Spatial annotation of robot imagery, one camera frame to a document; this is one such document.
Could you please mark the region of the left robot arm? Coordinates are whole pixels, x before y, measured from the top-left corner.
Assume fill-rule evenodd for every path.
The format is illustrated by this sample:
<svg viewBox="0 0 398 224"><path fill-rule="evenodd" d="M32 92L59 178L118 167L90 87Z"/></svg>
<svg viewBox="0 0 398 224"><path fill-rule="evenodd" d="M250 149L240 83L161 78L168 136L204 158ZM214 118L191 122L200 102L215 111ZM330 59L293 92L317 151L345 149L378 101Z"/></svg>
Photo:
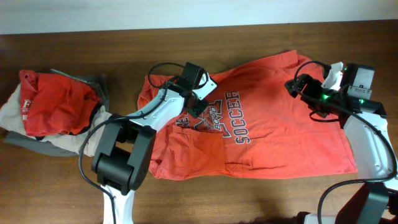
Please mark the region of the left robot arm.
<svg viewBox="0 0 398 224"><path fill-rule="evenodd" d="M181 75L156 85L157 95L144 107L114 114L89 133L102 131L91 169L97 176L93 185L104 195L104 223L133 222L134 193L149 170L156 134L183 112L196 118L208 106L205 98L217 83L198 65L182 68Z"/></svg>

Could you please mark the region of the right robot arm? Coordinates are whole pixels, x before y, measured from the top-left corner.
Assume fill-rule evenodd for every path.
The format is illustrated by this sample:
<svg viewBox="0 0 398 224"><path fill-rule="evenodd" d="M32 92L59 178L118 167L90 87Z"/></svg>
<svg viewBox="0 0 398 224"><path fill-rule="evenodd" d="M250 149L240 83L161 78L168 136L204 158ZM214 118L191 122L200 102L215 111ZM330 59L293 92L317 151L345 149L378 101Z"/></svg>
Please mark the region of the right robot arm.
<svg viewBox="0 0 398 224"><path fill-rule="evenodd" d="M320 197L316 213L300 212L296 219L298 223L397 223L397 158L384 106L371 100L374 68L341 62L322 67L322 82L296 71L285 88L319 115L319 122L336 115L354 154L358 178L332 185ZM349 184L361 188L336 215L322 215L326 196Z"/></svg>

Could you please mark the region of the orange soccer t-shirt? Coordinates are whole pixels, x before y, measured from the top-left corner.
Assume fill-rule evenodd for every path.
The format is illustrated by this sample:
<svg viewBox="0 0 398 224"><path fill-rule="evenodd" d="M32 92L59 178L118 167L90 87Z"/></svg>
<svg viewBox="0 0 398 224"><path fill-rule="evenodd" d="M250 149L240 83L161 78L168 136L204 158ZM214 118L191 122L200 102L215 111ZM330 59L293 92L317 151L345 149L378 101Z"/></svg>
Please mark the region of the orange soccer t-shirt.
<svg viewBox="0 0 398 224"><path fill-rule="evenodd" d="M292 179L357 171L344 131L318 123L285 82L300 70L320 79L322 68L291 50L216 73L206 110L183 113L156 135L150 173L158 179L203 175Z"/></svg>

